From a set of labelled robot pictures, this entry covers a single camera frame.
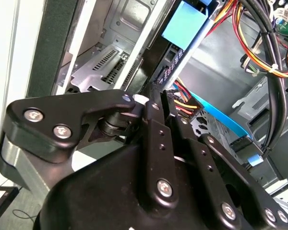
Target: black cable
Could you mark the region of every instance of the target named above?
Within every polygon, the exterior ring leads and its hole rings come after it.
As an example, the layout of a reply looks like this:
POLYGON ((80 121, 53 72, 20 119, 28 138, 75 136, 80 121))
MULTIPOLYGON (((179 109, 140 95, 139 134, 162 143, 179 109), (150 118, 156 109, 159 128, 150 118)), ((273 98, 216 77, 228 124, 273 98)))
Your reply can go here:
POLYGON ((18 217, 18 218, 20 218, 20 219, 30 219, 33 223, 34 223, 34 219, 33 219, 33 218, 37 217, 37 215, 36 215, 36 216, 30 216, 30 215, 27 214, 26 212, 24 212, 24 211, 22 211, 22 210, 19 210, 19 209, 13 209, 12 213, 13 213, 14 216, 16 216, 16 217, 18 217), (21 213, 25 214, 26 217, 18 216, 17 214, 15 214, 15 211, 21 212, 21 213))
MULTIPOLYGON (((254 20, 257 22, 262 33, 266 61, 277 64, 282 70, 281 55, 277 44, 276 34, 264 9, 256 0, 240 0, 247 8, 254 20)), ((268 73, 270 119, 269 128, 264 141, 263 158, 266 158, 271 149, 276 145, 286 122, 286 99, 283 79, 276 78, 274 74, 268 73)))

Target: red wire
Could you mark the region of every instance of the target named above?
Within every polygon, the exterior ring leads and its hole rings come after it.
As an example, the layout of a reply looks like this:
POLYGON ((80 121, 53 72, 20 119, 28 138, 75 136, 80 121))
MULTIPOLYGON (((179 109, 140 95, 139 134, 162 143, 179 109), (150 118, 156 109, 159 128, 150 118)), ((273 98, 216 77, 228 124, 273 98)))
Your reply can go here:
POLYGON ((188 92, 187 90, 185 90, 185 88, 183 88, 183 87, 179 84, 179 82, 175 81, 175 84, 178 86, 178 88, 180 88, 180 89, 182 89, 184 92, 186 92, 189 97, 192 97, 191 94, 189 94, 189 92, 188 92))
POLYGON ((288 46, 285 45, 284 43, 282 43, 282 41, 279 39, 279 37, 276 37, 276 38, 277 38, 278 43, 280 43, 284 48, 288 49, 288 46))
POLYGON ((185 109, 183 109, 183 108, 181 108, 179 106, 176 106, 176 108, 180 109, 181 111, 185 112, 186 114, 192 115, 192 113, 190 111, 185 110, 185 109))

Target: black wire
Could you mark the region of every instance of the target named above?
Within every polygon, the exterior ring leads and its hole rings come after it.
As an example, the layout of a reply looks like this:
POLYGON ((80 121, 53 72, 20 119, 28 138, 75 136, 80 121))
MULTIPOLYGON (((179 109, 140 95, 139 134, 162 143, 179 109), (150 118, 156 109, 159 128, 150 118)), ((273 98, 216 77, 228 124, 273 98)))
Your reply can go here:
MULTIPOLYGON (((278 69, 282 70, 281 55, 277 44, 275 32, 269 17, 264 12, 264 9, 256 0, 240 0, 240 2, 251 13, 254 20, 257 22, 263 37, 266 61, 271 64, 277 64, 278 69)), ((268 88, 270 102, 270 119, 269 128, 264 141, 263 158, 269 154, 269 150, 273 149, 279 139, 286 122, 286 99, 284 90, 284 80, 276 78, 274 74, 268 73, 268 88)))
POLYGON ((8 180, 9 180, 9 179, 6 179, 5 182, 3 182, 3 183, 0 185, 0 187, 1 187, 2 185, 4 185, 8 180))
POLYGON ((34 223, 34 219, 33 219, 33 218, 37 217, 37 215, 36 215, 36 216, 30 216, 30 215, 27 214, 26 212, 24 212, 24 211, 22 211, 22 210, 19 210, 19 209, 13 209, 12 213, 13 213, 14 216, 16 216, 16 217, 18 217, 18 218, 20 218, 20 219, 30 219, 33 223, 34 223), (18 216, 17 214, 15 214, 15 211, 21 212, 21 213, 25 214, 27 217, 18 216))

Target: yellow wire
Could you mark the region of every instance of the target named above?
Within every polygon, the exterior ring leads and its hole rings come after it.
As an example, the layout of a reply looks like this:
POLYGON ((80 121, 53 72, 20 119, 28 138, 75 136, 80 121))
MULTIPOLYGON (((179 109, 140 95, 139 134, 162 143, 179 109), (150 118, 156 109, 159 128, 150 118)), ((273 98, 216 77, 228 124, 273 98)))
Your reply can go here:
POLYGON ((182 81, 182 79, 181 79, 180 77, 177 77, 177 80, 178 80, 178 82, 179 82, 180 84, 182 84, 184 87, 186 87, 185 84, 183 83, 183 81, 182 81))
POLYGON ((230 8, 233 1, 234 0, 230 0, 228 2, 227 6, 216 16, 216 18, 214 20, 215 23, 217 23, 226 14, 226 11, 230 8))
POLYGON ((189 109, 197 109, 197 106, 183 104, 183 103, 181 103, 181 102, 179 102, 177 100, 174 100, 174 102, 179 104, 179 105, 181 105, 181 106, 183 106, 183 107, 189 108, 189 109))

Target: screw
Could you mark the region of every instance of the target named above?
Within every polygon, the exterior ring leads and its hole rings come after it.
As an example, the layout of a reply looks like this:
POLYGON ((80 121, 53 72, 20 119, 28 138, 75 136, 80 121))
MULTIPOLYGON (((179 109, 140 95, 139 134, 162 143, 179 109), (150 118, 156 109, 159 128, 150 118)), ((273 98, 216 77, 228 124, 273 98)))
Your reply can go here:
POLYGON ((156 110, 159 110, 159 106, 155 103, 155 104, 152 104, 152 107, 156 110))
POLYGON ((128 60, 128 56, 127 56, 126 54, 123 54, 123 55, 121 56, 121 59, 123 59, 124 61, 127 61, 127 60, 128 60))
POLYGON ((271 210, 266 208, 264 211, 265 211, 265 214, 267 215, 267 217, 269 218, 269 220, 271 220, 272 222, 276 221, 275 216, 273 215, 271 210))
POLYGON ((186 119, 184 119, 183 117, 181 118, 181 121, 186 125, 188 124, 188 121, 186 119))
POLYGON ((55 126, 53 133, 61 139, 67 139, 72 135, 72 131, 66 126, 55 126))
POLYGON ((236 213, 228 203, 222 203, 222 210, 229 219, 234 220, 236 218, 236 213))
POLYGON ((43 114, 40 111, 35 110, 35 109, 29 109, 25 111, 24 117, 25 119, 31 122, 39 122, 43 120, 44 118, 43 114))
POLYGON ((284 221, 285 223, 288 223, 288 218, 285 216, 285 214, 281 210, 277 211, 277 213, 282 221, 284 221))
POLYGON ((213 138, 212 137, 207 137, 208 138, 208 140, 209 140, 209 142, 211 143, 211 144, 213 144, 214 142, 215 142, 215 140, 213 140, 213 138))
POLYGON ((171 185, 164 180, 158 181, 157 188, 159 193, 164 197, 170 197, 173 194, 171 185))
POLYGON ((131 102, 131 99, 130 99, 129 96, 126 95, 126 94, 123 95, 122 98, 123 98, 125 101, 127 101, 127 102, 131 102))

